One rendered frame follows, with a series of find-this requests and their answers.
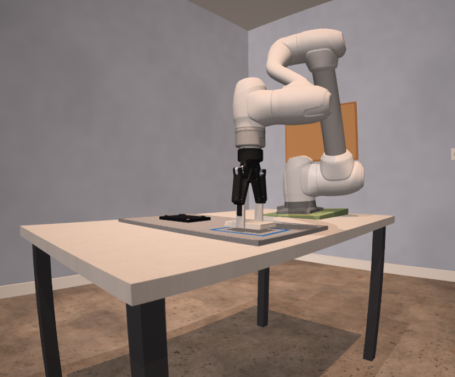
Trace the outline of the black rectangular frame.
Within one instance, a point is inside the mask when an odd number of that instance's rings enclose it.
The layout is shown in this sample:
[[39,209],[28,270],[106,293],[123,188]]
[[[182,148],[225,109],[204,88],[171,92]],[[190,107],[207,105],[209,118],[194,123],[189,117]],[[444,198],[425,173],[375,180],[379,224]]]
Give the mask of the black rectangular frame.
[[205,217],[205,216],[190,216],[186,214],[179,214],[174,216],[160,216],[159,219],[161,220],[171,220],[171,221],[176,221],[176,222],[185,222],[185,223],[191,223],[191,222],[200,222],[200,221],[206,221],[206,220],[211,220],[211,217]]

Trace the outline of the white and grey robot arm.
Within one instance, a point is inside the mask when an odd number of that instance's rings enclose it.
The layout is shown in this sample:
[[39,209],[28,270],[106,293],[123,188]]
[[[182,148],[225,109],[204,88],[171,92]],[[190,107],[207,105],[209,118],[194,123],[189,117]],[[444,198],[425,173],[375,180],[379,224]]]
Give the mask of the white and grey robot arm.
[[[285,204],[277,214],[323,211],[315,197],[342,196],[364,186],[364,167],[346,149],[335,69],[346,52],[342,32],[314,29],[278,39],[269,49],[266,71],[282,89],[267,90],[259,78],[240,80],[234,91],[237,148],[264,148],[265,127],[320,121],[324,151],[320,164],[305,155],[289,158],[283,171]],[[306,63],[314,85],[288,69]]]

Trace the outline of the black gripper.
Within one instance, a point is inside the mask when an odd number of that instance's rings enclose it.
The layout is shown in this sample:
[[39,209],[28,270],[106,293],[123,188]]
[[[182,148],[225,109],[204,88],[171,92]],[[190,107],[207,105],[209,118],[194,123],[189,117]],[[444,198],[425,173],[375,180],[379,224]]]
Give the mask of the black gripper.
[[[263,221],[263,203],[267,201],[266,169],[260,168],[263,150],[259,148],[238,149],[240,167],[233,168],[232,202],[236,204],[236,228],[245,228],[245,199],[249,183],[255,198],[255,220]],[[241,200],[242,199],[242,200]]]

